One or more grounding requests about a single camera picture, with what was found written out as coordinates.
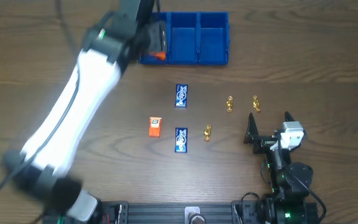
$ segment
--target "wood grain surface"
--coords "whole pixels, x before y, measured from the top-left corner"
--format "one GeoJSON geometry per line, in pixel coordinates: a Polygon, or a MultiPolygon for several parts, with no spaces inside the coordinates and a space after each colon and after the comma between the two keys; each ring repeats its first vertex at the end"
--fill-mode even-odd
{"type": "MultiPolygon", "coordinates": [[[[63,1],[77,45],[117,7],[117,0],[63,1]]],[[[258,95],[260,133],[279,128],[287,110],[307,130],[292,158],[314,170],[311,188],[328,209],[324,223],[358,222],[358,0],[162,0],[162,8],[228,11],[229,64],[131,65],[80,142],[72,171],[85,187],[102,200],[129,202],[230,202],[269,193],[259,174],[264,157],[242,143],[258,95]],[[185,110],[173,107],[177,83],[189,84],[185,110]],[[148,137],[151,116],[162,117],[158,139],[148,137]],[[204,142],[208,123],[211,142],[204,142]],[[189,130],[187,154],[174,153],[178,126],[189,130]]],[[[0,0],[0,158],[40,126],[74,62],[52,0],[0,0]]],[[[1,192],[0,223],[26,223],[38,212],[11,186],[1,192]]]]}

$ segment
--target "blue plastic bin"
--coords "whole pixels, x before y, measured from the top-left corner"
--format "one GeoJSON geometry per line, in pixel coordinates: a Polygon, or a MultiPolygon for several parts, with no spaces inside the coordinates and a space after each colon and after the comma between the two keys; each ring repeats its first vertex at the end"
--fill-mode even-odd
{"type": "Polygon", "coordinates": [[[166,61],[143,55],[145,65],[226,65],[229,60],[227,12],[161,12],[167,23],[166,61]]]}

